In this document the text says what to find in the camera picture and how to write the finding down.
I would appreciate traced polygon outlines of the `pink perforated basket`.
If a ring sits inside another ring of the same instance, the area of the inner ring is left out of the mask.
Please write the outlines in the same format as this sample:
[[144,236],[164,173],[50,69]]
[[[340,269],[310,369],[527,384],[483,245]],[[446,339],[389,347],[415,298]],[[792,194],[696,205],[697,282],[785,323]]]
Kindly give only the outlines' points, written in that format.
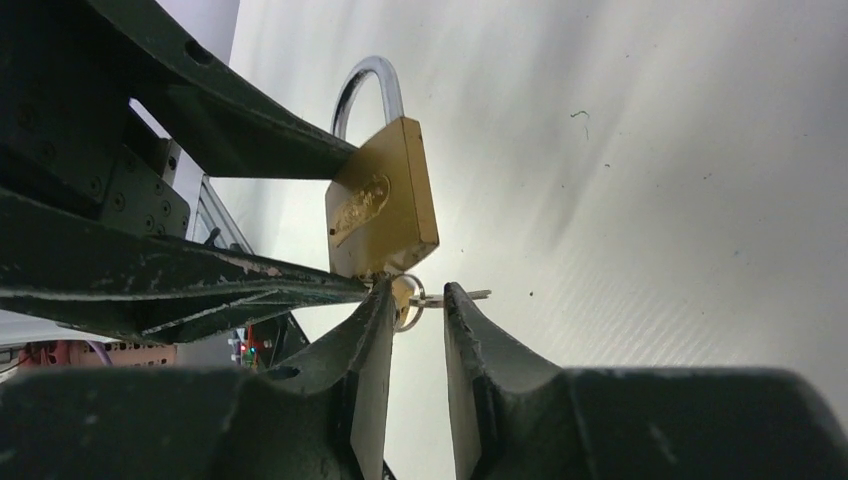
[[177,347],[126,341],[53,340],[25,344],[18,360],[22,368],[169,366],[177,360]]

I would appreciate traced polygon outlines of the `large brass padlock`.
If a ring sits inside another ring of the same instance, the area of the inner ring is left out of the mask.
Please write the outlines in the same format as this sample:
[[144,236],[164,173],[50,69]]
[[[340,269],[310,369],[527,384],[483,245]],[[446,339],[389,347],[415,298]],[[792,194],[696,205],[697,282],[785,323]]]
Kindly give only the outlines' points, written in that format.
[[331,131],[345,139],[354,100],[370,76],[380,87],[385,124],[345,161],[325,193],[329,268],[361,280],[406,272],[440,244],[421,126],[405,115],[386,58],[373,55],[354,66]]

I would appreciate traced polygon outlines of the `silver key bunch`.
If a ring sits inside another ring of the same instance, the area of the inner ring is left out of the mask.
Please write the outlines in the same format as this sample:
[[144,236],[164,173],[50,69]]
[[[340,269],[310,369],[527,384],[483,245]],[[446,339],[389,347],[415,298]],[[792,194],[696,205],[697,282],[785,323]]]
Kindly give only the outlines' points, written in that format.
[[395,333],[404,333],[414,328],[425,309],[441,309],[445,306],[441,294],[428,294],[422,281],[411,273],[395,275],[391,287],[396,307],[393,324]]

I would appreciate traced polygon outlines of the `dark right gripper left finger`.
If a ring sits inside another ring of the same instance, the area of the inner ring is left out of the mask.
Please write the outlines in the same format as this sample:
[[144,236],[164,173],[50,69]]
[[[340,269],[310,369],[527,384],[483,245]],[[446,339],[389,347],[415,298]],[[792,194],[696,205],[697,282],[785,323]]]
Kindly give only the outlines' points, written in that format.
[[379,479],[395,302],[383,281],[278,366],[35,369],[1,387],[5,479]]

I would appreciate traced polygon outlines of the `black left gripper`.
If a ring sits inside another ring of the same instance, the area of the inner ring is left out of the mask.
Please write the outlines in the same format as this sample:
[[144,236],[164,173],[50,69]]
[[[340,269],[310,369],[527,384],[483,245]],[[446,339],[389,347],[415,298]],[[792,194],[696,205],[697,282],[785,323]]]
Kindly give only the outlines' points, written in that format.
[[[157,2],[89,1],[86,15],[110,69],[206,173],[329,180],[354,153],[242,78]],[[179,145],[140,117],[62,21],[44,1],[1,4],[1,185],[52,206],[1,194],[4,310],[184,343],[366,296],[354,279],[177,239],[190,217],[173,188]]]

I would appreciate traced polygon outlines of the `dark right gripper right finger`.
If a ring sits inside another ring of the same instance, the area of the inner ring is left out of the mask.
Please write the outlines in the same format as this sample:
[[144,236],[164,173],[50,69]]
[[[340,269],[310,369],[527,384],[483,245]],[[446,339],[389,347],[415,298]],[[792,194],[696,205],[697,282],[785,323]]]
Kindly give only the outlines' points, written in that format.
[[444,288],[460,479],[843,479],[847,437],[801,376],[561,367]]

